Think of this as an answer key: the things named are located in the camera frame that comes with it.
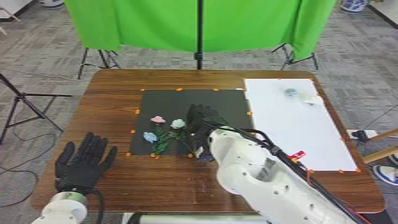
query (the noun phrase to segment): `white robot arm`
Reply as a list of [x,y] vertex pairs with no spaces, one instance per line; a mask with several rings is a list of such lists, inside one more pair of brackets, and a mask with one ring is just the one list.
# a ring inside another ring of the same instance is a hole
[[47,205],[42,217],[33,224],[81,224],[88,216],[86,196],[77,192],[56,194]]
[[260,145],[223,127],[210,134],[217,180],[273,224],[352,224],[340,208]]

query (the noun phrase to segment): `robotic arm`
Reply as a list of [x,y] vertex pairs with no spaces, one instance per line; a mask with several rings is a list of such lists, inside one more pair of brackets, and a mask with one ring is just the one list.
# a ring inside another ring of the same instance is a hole
[[265,134],[260,140],[233,128],[217,111],[203,105],[191,107],[187,127],[196,157],[201,161],[217,160],[221,186],[246,198],[269,223],[368,223],[313,178],[305,181],[301,162],[296,164],[289,159]]

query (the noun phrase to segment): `cable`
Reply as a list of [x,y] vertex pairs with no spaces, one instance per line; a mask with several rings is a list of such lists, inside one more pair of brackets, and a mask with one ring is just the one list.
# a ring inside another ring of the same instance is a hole
[[63,76],[52,76],[50,74],[38,74],[38,73],[33,73],[33,72],[27,72],[27,71],[22,71],[22,70],[17,70],[17,69],[13,69],[13,68],[0,68],[0,70],[8,70],[8,71],[13,71],[13,72],[20,72],[20,73],[26,73],[26,74],[29,74],[29,75],[34,75],[34,76],[43,76],[43,77],[47,77],[47,78],[56,78],[56,79],[65,79],[65,80],[68,80],[68,81],[81,81],[81,80],[77,80],[77,79],[72,79],[72,78],[66,78],[66,77],[63,77]]
[[285,151],[281,150],[281,148],[274,145],[273,147],[273,141],[269,141],[269,136],[265,138],[265,140],[260,140],[242,129],[235,128],[232,125],[230,127],[233,129],[228,128],[221,128],[221,126],[226,126],[226,124],[214,124],[210,122],[205,121],[205,123],[217,129],[223,129],[226,131],[233,131],[237,133],[241,133],[241,135],[251,140],[255,141],[260,146],[264,148],[267,148],[271,150],[273,155],[280,158],[281,162],[285,163],[285,165],[290,167],[292,171],[296,172],[296,174],[299,175],[299,177],[305,179],[305,181],[310,179],[313,188],[317,189],[317,191],[321,192],[321,194],[324,195],[324,197],[328,198],[328,200],[331,201],[331,203],[335,204],[335,206],[340,208],[340,210],[345,212],[347,216],[351,217],[351,219],[356,221],[356,223],[368,223],[363,219],[363,217],[360,217],[358,213],[347,208],[347,206],[342,204],[340,198],[337,198],[337,196],[329,193],[326,187],[322,186],[321,182],[317,181],[317,179],[310,176],[308,177],[308,172],[306,172],[306,166],[303,165],[303,163],[294,163],[292,159],[289,158],[289,155],[285,153]]
[[[2,174],[4,174],[6,172],[13,172],[13,173],[29,173],[29,174],[33,174],[33,176],[34,176],[34,186],[38,185],[38,183],[40,183],[40,175],[34,173],[34,171],[31,171],[31,170],[13,170],[13,169],[4,168],[2,166],[0,166],[0,169],[6,170],[6,171],[2,172]],[[31,193],[27,194],[27,196],[24,197],[24,199],[22,199],[20,201],[13,202],[13,203],[8,204],[8,205],[0,205],[0,208],[6,208],[6,207],[11,207],[11,206],[18,205],[24,201],[27,201],[27,199],[29,199],[31,196],[33,196],[33,194],[34,194],[34,191],[31,191]]]
[[90,191],[97,197],[98,197],[98,201],[100,201],[100,210],[98,210],[98,217],[97,217],[97,224],[104,223],[104,213],[106,213],[106,199],[104,199],[104,193],[98,189],[93,189]]
[[386,114],[390,113],[390,111],[395,110],[395,108],[398,107],[398,104],[390,108],[390,110],[383,113],[383,115],[377,117],[377,119],[370,122],[370,124],[365,126],[365,128],[361,130],[367,130],[367,128],[372,126],[372,124],[381,120],[381,118],[386,116]]
[[[15,116],[15,122],[17,122],[17,118],[18,118],[22,112],[24,112],[24,109],[26,109],[26,104],[24,104],[22,110],[20,110],[17,116]],[[24,161],[17,166],[13,166],[11,168],[6,168],[6,167],[0,166],[0,169],[4,169],[4,171],[0,172],[0,176],[2,176],[8,172],[13,172],[13,173],[31,173],[31,174],[34,175],[34,178],[36,178],[34,188],[36,188],[36,185],[38,185],[38,183],[40,183],[40,175],[38,175],[38,174],[34,173],[34,171],[31,171],[31,170],[15,170],[15,169],[17,169],[20,166],[24,166],[31,161],[34,161],[36,159],[40,159],[42,156],[49,153],[49,151],[52,150],[52,148],[54,148],[54,146],[56,146],[56,143],[58,143],[58,135],[56,135],[54,133],[47,133],[47,134],[38,135],[36,137],[33,137],[33,138],[29,138],[29,139],[24,139],[24,138],[18,136],[18,134],[17,134],[17,126],[15,126],[15,128],[13,128],[13,134],[15,134],[15,136],[17,136],[17,138],[20,139],[20,141],[24,141],[24,142],[27,142],[27,141],[31,141],[31,140],[34,140],[34,139],[40,139],[40,138],[45,137],[45,136],[54,136],[54,138],[52,138],[54,141],[52,141],[50,147],[49,147],[49,149],[42,152],[42,154],[40,154],[36,157],[33,157],[29,160],[26,160],[26,161]],[[24,199],[18,200],[17,202],[13,202],[13,203],[8,204],[8,205],[0,205],[0,208],[6,208],[6,207],[11,207],[11,206],[18,205],[18,204],[31,198],[33,194],[34,194],[34,189],[33,189],[31,193],[27,194],[27,196],[24,197]]]

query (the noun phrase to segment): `small object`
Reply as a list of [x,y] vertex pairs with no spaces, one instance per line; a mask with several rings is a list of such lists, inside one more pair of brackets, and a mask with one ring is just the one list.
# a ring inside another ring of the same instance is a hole
[[297,95],[299,95],[297,90],[296,90],[294,88],[289,88],[289,89],[285,90],[285,95],[290,96],[290,97],[297,96]]
[[161,116],[153,117],[152,121],[159,124],[166,123],[166,119]]
[[159,141],[159,137],[152,132],[145,132],[145,139],[155,143]]
[[367,142],[370,141],[370,137],[368,137],[368,135],[367,135],[365,130],[360,130],[358,132],[352,132],[352,136],[358,137],[358,140],[360,140],[361,142],[367,143]]
[[184,121],[184,119],[177,119],[177,120],[173,121],[173,123],[171,123],[171,127],[173,127],[173,129],[180,129],[180,128],[185,127],[185,121]]
[[305,103],[308,103],[312,106],[324,104],[324,99],[321,96],[305,96],[303,97]]
[[299,160],[303,157],[306,156],[306,152],[299,151],[292,156],[289,156],[289,158],[294,160]]

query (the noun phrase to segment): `black mat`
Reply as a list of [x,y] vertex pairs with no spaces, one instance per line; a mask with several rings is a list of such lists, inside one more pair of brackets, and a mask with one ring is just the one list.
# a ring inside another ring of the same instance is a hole
[[[248,116],[248,100],[241,90],[187,90],[146,91],[143,95],[141,115],[136,120],[136,135],[130,151],[136,155],[148,155],[153,151],[153,144],[145,140],[143,133],[152,132],[150,119],[159,115],[166,119],[164,127],[169,130],[171,122],[187,118],[193,104],[210,106],[221,113],[226,121],[235,127],[253,128],[251,116]],[[171,142],[168,155],[184,155],[189,149],[180,142]]]

